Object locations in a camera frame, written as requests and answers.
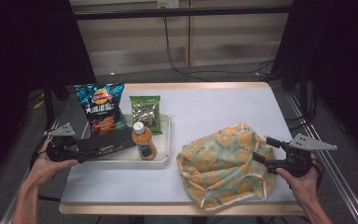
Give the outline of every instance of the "bag of chips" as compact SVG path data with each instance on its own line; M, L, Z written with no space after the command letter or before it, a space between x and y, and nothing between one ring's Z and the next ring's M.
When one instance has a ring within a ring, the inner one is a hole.
M152 134L161 134L159 96L130 96L132 123L142 122Z
M127 127L119 108L123 83L76 85L75 90L89 121L91 135L111 133Z

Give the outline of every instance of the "table surface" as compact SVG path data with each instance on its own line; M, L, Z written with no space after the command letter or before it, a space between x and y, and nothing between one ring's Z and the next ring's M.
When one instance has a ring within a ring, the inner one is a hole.
M186 195L176 155L182 146L217 130L244 122L260 135L290 141L282 112L267 83L126 84L120 102L131 113L130 95L160 95L160 113L172 118L171 161L160 169L71 169L62 194L63 214L304 216L292 191L277 176L266 201L246 200L205 212ZM275 149L277 159L285 153Z

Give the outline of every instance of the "wall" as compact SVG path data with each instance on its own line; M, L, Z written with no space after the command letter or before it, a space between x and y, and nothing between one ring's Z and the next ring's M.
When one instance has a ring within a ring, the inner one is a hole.
M90 2L81 5L85 3L79 4L77 0L73 3L74 12L157 8L157 1L99 5L90 5ZM182 8L277 6L291 3L289 0L179 1ZM184 67L261 62L274 58L286 20L287 14L168 18L172 60L176 67ZM162 18L79 21L78 26L96 75L170 67Z

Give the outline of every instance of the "table edge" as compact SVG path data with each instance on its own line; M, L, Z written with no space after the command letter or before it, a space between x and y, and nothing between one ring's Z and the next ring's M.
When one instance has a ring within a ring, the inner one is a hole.
M230 89L269 87L266 82L126 83L125 90Z
M132 216L305 216L304 210L296 202L247 203L229 205L215 210L203 211L195 204L82 204L60 203L62 214L91 215L132 215Z

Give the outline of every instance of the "yellow patterned bag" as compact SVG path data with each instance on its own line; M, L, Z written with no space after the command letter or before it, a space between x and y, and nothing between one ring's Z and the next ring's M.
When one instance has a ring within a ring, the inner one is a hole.
M187 195L204 210L252 196L266 200L276 175L253 160L253 151L275 159L265 138L242 122L183 146L176 161Z

